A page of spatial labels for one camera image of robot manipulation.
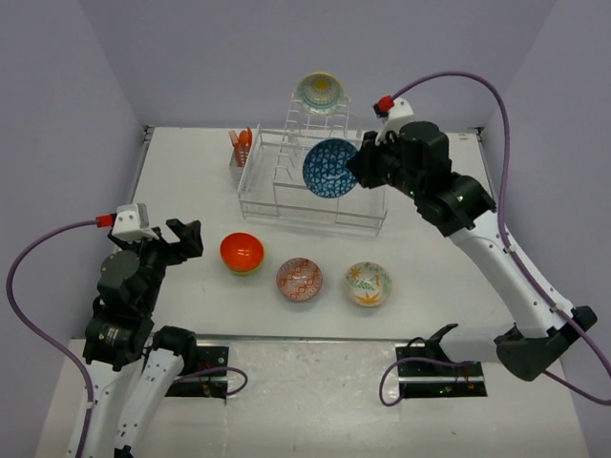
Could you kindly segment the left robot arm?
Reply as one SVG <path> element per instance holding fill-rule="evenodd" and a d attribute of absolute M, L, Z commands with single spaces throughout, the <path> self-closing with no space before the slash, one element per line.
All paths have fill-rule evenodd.
<path fill-rule="evenodd" d="M 166 270 L 203 254 L 198 220 L 168 219 L 166 225 L 177 241 L 164 239 L 158 227 L 153 239 L 127 242 L 109 236 L 118 251 L 100 268 L 94 314 L 85 330 L 83 359 L 89 379 L 78 412 L 83 430 L 73 433 L 68 457 L 115 454 L 122 403 L 154 326 Z"/>

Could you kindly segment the blue triangle patterned bowl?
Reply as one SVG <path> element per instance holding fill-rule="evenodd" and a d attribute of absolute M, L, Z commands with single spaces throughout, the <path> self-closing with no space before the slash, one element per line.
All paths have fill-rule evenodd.
<path fill-rule="evenodd" d="M 358 150 L 347 140 L 329 138 L 320 141 L 307 153 L 302 176 L 306 188 L 319 198 L 340 198 L 356 185 L 357 178 L 348 162 Z"/>

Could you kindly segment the yellow rimmed patterned bowl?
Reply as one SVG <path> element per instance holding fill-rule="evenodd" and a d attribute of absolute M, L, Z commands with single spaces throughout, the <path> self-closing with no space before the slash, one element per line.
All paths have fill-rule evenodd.
<path fill-rule="evenodd" d="M 294 99 L 311 115 L 334 115 L 345 96 L 341 81 L 331 73 L 316 72 L 297 85 Z"/>

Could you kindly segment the lime green bowl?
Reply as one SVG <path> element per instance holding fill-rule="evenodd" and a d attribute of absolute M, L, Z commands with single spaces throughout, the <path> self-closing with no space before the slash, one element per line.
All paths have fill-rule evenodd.
<path fill-rule="evenodd" d="M 228 267 L 229 272 L 231 272 L 233 275 L 236 276 L 250 276 L 250 275 L 254 275 L 256 274 L 260 269 L 261 269 L 262 265 L 258 265 L 252 269 L 247 269 L 247 270 L 240 270 L 240 269 L 234 269 L 232 267 Z"/>

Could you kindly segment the red patterned bowl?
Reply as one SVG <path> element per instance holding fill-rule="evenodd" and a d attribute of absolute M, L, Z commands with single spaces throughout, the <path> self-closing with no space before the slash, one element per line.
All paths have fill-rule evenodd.
<path fill-rule="evenodd" d="M 324 275 L 313 260 L 292 258 L 285 261 L 276 274 L 276 286 L 281 295 L 291 302 L 307 302 L 322 290 Z"/>

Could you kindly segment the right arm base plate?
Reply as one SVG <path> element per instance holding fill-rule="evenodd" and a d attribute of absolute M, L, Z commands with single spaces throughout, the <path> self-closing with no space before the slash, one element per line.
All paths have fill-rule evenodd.
<path fill-rule="evenodd" d="M 429 341 L 418 338 L 395 347 L 396 360 L 426 358 L 447 362 L 442 352 Z M 481 363 L 448 367 L 425 362 L 397 366 L 399 393 L 404 399 L 442 399 L 487 397 Z"/>

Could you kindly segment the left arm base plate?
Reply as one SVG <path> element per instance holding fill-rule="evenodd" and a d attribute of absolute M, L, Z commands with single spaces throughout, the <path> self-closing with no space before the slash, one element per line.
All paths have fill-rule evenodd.
<path fill-rule="evenodd" d="M 195 359 L 193 363 L 184 370 L 184 375 L 226 366 L 228 360 L 229 346 L 227 344 L 199 343 L 197 345 Z M 166 397 L 225 400 L 227 391 L 227 372 L 224 370 L 215 372 L 212 375 L 191 377 L 188 380 L 171 385 L 166 392 Z"/>

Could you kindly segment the white bowl orange flower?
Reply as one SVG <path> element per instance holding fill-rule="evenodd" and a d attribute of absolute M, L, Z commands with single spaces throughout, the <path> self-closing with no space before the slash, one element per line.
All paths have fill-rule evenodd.
<path fill-rule="evenodd" d="M 378 307 L 385 303 L 392 292 L 389 271 L 378 263 L 357 262 L 347 270 L 343 279 L 346 297 L 361 307 Z"/>

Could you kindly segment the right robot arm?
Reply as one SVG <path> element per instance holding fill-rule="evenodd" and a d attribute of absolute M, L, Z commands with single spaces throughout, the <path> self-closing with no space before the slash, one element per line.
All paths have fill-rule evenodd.
<path fill-rule="evenodd" d="M 533 381 L 597 322 L 591 307 L 564 298 L 498 225 L 494 199 L 475 178 L 453 170 L 450 141 L 435 124 L 366 132 L 347 168 L 366 189 L 388 185 L 411 198 L 422 219 L 477 266 L 514 320 L 494 345 L 517 378 Z"/>

